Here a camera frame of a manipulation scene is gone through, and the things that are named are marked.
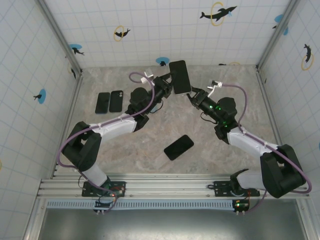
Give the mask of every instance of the floor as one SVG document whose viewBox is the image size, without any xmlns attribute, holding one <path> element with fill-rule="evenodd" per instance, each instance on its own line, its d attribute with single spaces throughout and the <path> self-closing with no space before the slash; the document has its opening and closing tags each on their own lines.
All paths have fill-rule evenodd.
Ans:
<svg viewBox="0 0 320 240">
<path fill-rule="evenodd" d="M 87 68 L 71 120 L 71 129 L 77 122 L 100 123 L 120 113 L 95 114 L 98 93 L 123 90 L 123 112 L 129 104 L 130 93 L 137 87 L 149 89 L 129 80 L 129 73 L 143 72 L 147 67 Z M 169 72 L 168 66 L 151 67 L 155 76 Z M 248 108 L 242 125 L 251 133 L 275 142 L 267 110 L 260 91 L 254 66 L 188 66 L 192 86 L 207 89 L 212 80 L 237 84 L 245 88 Z M 218 89 L 211 98 L 216 102 L 233 97 L 238 114 L 244 109 L 244 95 L 234 88 Z M 163 108 L 149 115 L 143 129 L 101 145 L 97 163 L 106 173 L 170 173 L 170 174 L 232 174 L 244 168 L 260 169 L 260 160 L 230 146 L 216 137 L 214 126 L 200 118 L 201 111 L 191 105 L 186 95 L 164 99 Z M 194 146 L 174 161 L 164 154 L 164 148 L 187 134 Z M 62 162 L 69 163 L 63 156 Z"/>
<path fill-rule="evenodd" d="M 294 200 L 265 200 L 245 216 L 225 210 L 48 209 L 40 240 L 304 240 Z"/>
</svg>

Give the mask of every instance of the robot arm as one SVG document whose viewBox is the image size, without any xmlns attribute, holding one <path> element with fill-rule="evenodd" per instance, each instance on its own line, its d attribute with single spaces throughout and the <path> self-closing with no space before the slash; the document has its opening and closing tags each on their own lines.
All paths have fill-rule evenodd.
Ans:
<svg viewBox="0 0 320 240">
<path fill-rule="evenodd" d="M 212 92 L 215 86 L 222 87 L 221 82 L 213 82 L 213 85 Z M 233 98 L 224 97 L 215 102 L 209 98 L 210 94 L 203 89 L 192 87 L 192 91 L 195 92 L 193 97 L 187 95 L 191 104 L 216 121 L 217 125 L 214 129 L 217 137 L 225 143 L 236 146 L 260 159 L 261 172 L 252 172 L 245 169 L 231 176 L 231 181 L 236 181 L 231 183 L 235 188 L 265 189 L 273 197 L 280 198 L 306 183 L 306 180 L 293 166 L 266 147 L 268 145 L 276 149 L 301 169 L 295 151 L 291 146 L 271 144 L 248 133 L 242 126 L 240 129 L 235 120 L 237 110 Z M 259 144 L 254 139 L 263 142 L 264 145 Z"/>
<path fill-rule="evenodd" d="M 170 96 L 173 87 L 173 81 L 170 83 L 167 82 L 167 79 L 170 77 L 171 73 L 168 73 L 156 77 L 153 80 L 154 99 L 150 107 L 142 114 L 128 118 L 129 115 L 135 114 L 146 108 L 152 99 L 152 91 L 147 92 L 143 87 L 138 87 L 130 94 L 130 105 L 128 106 L 127 111 L 117 117 L 117 119 L 120 120 L 106 126 L 102 126 L 103 123 L 106 122 L 100 122 L 98 124 L 86 124 L 83 121 L 78 122 L 71 131 L 69 137 L 93 126 L 100 127 L 84 132 L 72 139 L 63 148 L 62 154 L 66 156 L 66 158 L 92 183 L 99 187 L 108 188 L 108 182 L 110 180 L 96 164 L 100 145 L 122 134 L 140 130 L 149 120 L 147 114 L 162 101 L 162 98 L 168 98 Z"/>
</svg>

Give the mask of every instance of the phone screen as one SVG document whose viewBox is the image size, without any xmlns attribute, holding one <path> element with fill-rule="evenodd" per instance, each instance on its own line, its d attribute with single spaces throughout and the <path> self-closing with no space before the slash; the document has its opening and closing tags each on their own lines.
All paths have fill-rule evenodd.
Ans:
<svg viewBox="0 0 320 240">
<path fill-rule="evenodd" d="M 186 62 L 184 60 L 170 62 L 169 68 L 172 73 L 174 93 L 177 95 L 190 93 L 191 84 Z"/>
<path fill-rule="evenodd" d="M 167 146 L 164 149 L 164 153 L 168 156 L 168 158 L 173 161 L 189 148 L 194 145 L 194 142 L 187 135 L 183 135 L 177 141 Z"/>
<path fill-rule="evenodd" d="M 95 113 L 106 114 L 108 112 L 109 101 L 110 101 L 110 93 L 100 92 L 98 95 L 98 100 L 96 101 Z"/>
</svg>

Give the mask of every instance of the metal corner post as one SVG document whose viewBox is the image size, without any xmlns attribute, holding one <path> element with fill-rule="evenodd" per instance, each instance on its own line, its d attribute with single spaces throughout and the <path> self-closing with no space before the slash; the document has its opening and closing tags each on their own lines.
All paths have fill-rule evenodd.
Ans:
<svg viewBox="0 0 320 240">
<path fill-rule="evenodd" d="M 71 51 L 67 40 L 65 39 L 63 33 L 61 32 L 54 16 L 52 15 L 48 5 L 46 4 L 45 0 L 34 0 L 35 3 L 40 8 L 42 15 L 44 16 L 45 20 L 48 22 L 49 26 L 51 27 L 51 30 L 53 31 L 53 34 L 58 39 L 62 49 L 64 50 L 66 57 L 68 58 L 72 69 L 80 76 L 81 75 L 81 67 Z"/>
<path fill-rule="evenodd" d="M 301 0 L 290 0 L 287 9 L 285 10 L 283 17 L 280 21 L 280 23 L 277 25 L 275 32 L 270 39 L 266 49 L 264 50 L 262 57 L 258 64 L 258 70 L 262 69 L 264 65 L 266 64 L 269 56 L 271 55 L 272 51 L 274 50 L 276 44 L 278 43 L 279 39 L 281 38 L 282 34 L 286 30 L 288 23 L 294 14 L 295 10 L 297 9 L 297 6 Z"/>
</svg>

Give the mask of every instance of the black mounting plate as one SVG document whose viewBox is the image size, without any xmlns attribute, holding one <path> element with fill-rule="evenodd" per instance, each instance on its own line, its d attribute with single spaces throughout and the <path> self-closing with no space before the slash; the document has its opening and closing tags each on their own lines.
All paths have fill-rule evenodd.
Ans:
<svg viewBox="0 0 320 240">
<path fill-rule="evenodd" d="M 254 188 L 241 189 L 236 193 L 237 196 L 234 196 L 231 194 L 230 181 L 214 181 L 213 186 L 216 197 L 248 197 L 248 191 L 250 191 L 250 197 L 260 196 L 260 192 Z"/>
<path fill-rule="evenodd" d="M 108 189 L 110 189 L 114 192 L 121 190 L 122 193 L 118 193 L 116 196 L 118 198 L 124 197 L 125 192 L 126 192 L 126 182 L 125 181 L 110 181 Z M 82 197 L 100 197 L 103 193 L 104 193 L 103 190 L 95 188 L 89 182 L 86 181 L 83 184 L 83 189 L 82 189 L 81 195 L 82 195 Z M 103 196 L 104 197 L 112 197 L 111 193 L 109 193 L 109 192 L 106 192 Z"/>
</svg>

